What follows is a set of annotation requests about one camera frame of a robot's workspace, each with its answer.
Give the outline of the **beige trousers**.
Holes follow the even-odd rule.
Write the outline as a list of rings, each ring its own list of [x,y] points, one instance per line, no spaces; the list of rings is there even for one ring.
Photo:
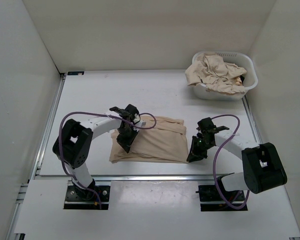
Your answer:
[[[117,143],[118,131],[111,133],[112,148],[109,161],[186,163],[189,151],[184,120],[166,116],[155,118],[155,127],[139,130],[129,152],[124,151]]]

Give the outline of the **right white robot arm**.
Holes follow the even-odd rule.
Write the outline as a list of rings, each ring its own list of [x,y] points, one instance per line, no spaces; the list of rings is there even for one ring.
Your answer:
[[[283,186],[288,182],[286,171],[276,147],[270,143],[259,144],[247,140],[226,126],[198,126],[192,137],[187,162],[197,162],[208,157],[208,150],[225,149],[242,162],[242,172],[216,177],[214,193],[220,200],[228,199],[234,191],[259,194]]]

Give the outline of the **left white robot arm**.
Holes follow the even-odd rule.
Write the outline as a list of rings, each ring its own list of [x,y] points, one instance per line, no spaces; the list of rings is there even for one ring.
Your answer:
[[[92,201],[99,196],[95,191],[95,180],[86,165],[92,141],[111,130],[117,130],[115,140],[119,149],[129,153],[138,135],[138,127],[142,126],[139,111],[131,104],[124,109],[112,107],[108,114],[100,114],[87,121],[69,119],[61,124],[52,151],[61,161],[65,174],[71,177],[75,193],[82,200]]]

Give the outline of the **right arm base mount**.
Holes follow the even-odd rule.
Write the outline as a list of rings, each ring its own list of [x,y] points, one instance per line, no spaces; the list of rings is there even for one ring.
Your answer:
[[[229,207],[219,195],[215,185],[199,185],[196,193],[199,195],[201,212],[248,211],[246,205],[241,209]],[[224,197],[236,207],[239,207],[245,200],[244,192],[238,190],[225,192]]]

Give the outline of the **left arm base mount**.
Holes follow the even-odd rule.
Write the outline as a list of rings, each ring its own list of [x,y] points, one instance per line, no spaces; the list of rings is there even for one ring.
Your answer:
[[[111,186],[96,185],[94,190],[99,195],[101,205],[93,192],[81,189],[68,181],[63,208],[65,210],[108,210]]]

